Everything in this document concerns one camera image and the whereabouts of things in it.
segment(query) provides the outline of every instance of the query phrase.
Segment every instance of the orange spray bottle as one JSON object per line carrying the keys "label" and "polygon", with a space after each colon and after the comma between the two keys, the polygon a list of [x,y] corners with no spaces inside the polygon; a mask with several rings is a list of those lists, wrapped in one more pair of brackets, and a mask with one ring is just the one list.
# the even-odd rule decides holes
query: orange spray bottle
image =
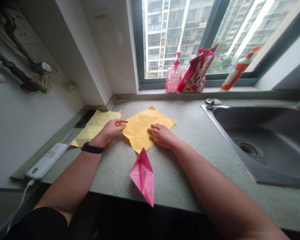
{"label": "orange spray bottle", "polygon": [[229,91],[230,88],[236,83],[236,81],[240,78],[240,76],[243,74],[243,72],[247,69],[247,67],[252,62],[251,57],[253,54],[260,50],[260,46],[255,47],[251,52],[248,52],[248,54],[240,59],[234,69],[230,72],[227,79],[224,81],[222,86],[219,89],[219,92],[223,91]]}

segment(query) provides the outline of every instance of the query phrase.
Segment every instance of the pink hand soap bottle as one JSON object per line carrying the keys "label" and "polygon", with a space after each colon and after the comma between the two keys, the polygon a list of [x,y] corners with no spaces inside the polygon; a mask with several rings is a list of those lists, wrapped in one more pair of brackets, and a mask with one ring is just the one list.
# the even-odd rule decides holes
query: pink hand soap bottle
{"label": "pink hand soap bottle", "polygon": [[176,93],[183,74],[183,67],[180,66],[179,56],[182,53],[177,51],[177,60],[174,61],[174,65],[168,68],[166,79],[166,93]]}

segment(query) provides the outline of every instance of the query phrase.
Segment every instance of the red snack bag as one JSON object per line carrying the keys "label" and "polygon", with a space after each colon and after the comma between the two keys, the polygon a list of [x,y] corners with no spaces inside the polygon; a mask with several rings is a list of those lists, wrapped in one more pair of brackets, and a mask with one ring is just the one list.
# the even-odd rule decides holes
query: red snack bag
{"label": "red snack bag", "polygon": [[205,73],[207,72],[212,60],[214,52],[217,49],[216,44],[211,49],[199,49],[199,56],[190,60],[190,67],[185,73],[182,81],[178,86],[179,92],[202,92],[206,85]]}

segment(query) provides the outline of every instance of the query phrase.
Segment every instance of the high-rise building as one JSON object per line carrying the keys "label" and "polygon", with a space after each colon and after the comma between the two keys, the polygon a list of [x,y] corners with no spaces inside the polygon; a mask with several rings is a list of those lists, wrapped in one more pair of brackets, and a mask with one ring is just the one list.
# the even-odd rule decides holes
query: high-rise building
{"label": "high-rise building", "polygon": [[[298,0],[231,0],[217,32],[232,63],[263,46]],[[145,78],[165,78],[181,50],[180,65],[197,55],[214,0],[144,0]]]}

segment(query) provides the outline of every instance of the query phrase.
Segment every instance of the black smartphone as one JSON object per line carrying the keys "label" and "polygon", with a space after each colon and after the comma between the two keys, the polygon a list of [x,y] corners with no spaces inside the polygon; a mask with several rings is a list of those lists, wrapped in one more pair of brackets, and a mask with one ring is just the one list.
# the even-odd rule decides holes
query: black smartphone
{"label": "black smartphone", "polygon": [[89,110],[74,127],[84,128],[96,111]]}

